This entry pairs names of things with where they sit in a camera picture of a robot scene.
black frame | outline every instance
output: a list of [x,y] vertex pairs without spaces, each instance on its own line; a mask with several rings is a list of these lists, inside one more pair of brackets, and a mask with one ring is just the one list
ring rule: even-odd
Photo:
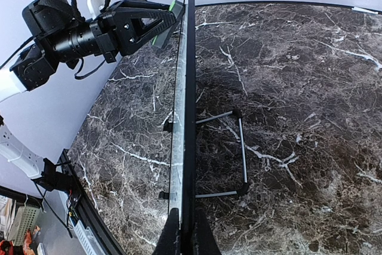
[[41,198],[37,198],[32,195],[26,195],[25,193],[14,191],[12,189],[5,188],[3,186],[0,186],[0,195],[16,200],[17,203],[22,203],[22,204],[26,203],[29,206],[38,207],[38,208],[42,207]]
[[182,192],[181,251],[192,250],[192,232],[195,225],[195,179],[196,179],[196,39],[195,0],[187,4],[187,48],[186,48],[186,102],[184,116],[184,162]]

black clip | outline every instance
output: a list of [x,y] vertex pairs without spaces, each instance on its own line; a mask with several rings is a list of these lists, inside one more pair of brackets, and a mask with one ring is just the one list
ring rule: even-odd
[[[132,55],[152,38],[176,24],[176,17],[168,11],[169,8],[169,5],[142,0],[119,1],[99,16],[98,21],[94,21],[91,30],[97,35],[98,46],[103,47],[103,37],[113,28],[118,40],[118,51],[122,56]],[[145,24],[145,18],[152,22]],[[100,27],[100,23],[109,26],[108,29]]]
[[168,192],[161,191],[159,193],[159,199],[169,200],[170,199],[170,194]]
[[167,131],[169,133],[172,133],[172,129],[174,128],[174,123],[170,122],[168,119],[165,121],[165,124],[163,125],[163,131]]

glass panel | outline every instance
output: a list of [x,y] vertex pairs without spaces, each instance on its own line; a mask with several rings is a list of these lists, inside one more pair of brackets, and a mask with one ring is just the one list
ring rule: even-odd
[[172,130],[172,157],[170,167],[170,200],[169,211],[179,209],[181,218],[182,188],[183,188],[183,161],[184,161],[184,116],[186,105],[186,63],[187,63],[187,16],[188,5],[183,16],[180,31],[178,51],[177,76],[175,79],[174,127]]

marble table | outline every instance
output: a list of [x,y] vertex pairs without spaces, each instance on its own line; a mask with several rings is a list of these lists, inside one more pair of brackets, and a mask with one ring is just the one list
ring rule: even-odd
[[[381,254],[382,17],[345,8],[197,8],[198,118],[242,110],[247,195],[198,199],[223,254]],[[127,254],[167,218],[178,34],[127,57],[69,156]],[[198,192],[240,187],[235,119],[197,129]]]

